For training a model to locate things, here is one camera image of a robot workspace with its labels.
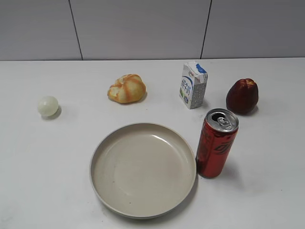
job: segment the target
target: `plate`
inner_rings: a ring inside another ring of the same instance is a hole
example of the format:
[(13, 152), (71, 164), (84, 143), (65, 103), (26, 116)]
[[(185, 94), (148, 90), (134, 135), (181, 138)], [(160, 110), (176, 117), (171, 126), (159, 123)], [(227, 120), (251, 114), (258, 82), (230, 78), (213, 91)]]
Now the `plate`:
[(136, 219), (161, 216), (191, 191), (196, 162), (187, 142), (173, 130), (150, 123), (109, 134), (90, 164), (92, 187), (104, 205)]

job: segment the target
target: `white ball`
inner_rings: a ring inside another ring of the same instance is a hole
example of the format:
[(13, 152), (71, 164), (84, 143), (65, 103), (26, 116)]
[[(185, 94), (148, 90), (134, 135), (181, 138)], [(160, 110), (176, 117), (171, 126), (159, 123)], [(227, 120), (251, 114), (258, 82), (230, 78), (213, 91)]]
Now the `white ball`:
[(45, 96), (38, 102), (37, 109), (41, 116), (51, 116), (58, 110), (58, 101), (53, 96)]

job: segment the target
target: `small juice box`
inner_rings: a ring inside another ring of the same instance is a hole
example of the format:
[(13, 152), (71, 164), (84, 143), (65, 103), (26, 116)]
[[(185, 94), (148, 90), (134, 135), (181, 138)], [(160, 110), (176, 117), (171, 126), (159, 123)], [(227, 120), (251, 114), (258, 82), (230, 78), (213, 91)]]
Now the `small juice box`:
[(207, 80), (208, 73), (197, 62), (183, 65), (180, 97), (187, 108), (194, 109), (202, 105)]

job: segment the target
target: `aluminum can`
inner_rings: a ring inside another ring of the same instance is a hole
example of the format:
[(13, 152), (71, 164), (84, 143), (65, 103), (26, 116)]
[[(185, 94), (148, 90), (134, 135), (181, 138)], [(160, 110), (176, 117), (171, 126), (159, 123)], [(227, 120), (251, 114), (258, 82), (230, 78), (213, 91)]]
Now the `aluminum can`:
[(221, 173), (237, 130), (238, 118), (231, 111), (219, 108), (206, 114), (196, 156), (199, 175), (214, 178)]

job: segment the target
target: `red apple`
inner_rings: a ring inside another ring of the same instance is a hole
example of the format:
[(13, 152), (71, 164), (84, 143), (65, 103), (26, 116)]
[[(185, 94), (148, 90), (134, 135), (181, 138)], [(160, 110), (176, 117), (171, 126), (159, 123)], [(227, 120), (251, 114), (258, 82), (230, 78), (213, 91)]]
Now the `red apple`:
[(237, 114), (253, 110), (258, 102), (258, 87), (252, 79), (241, 79), (229, 90), (226, 98), (227, 108)]

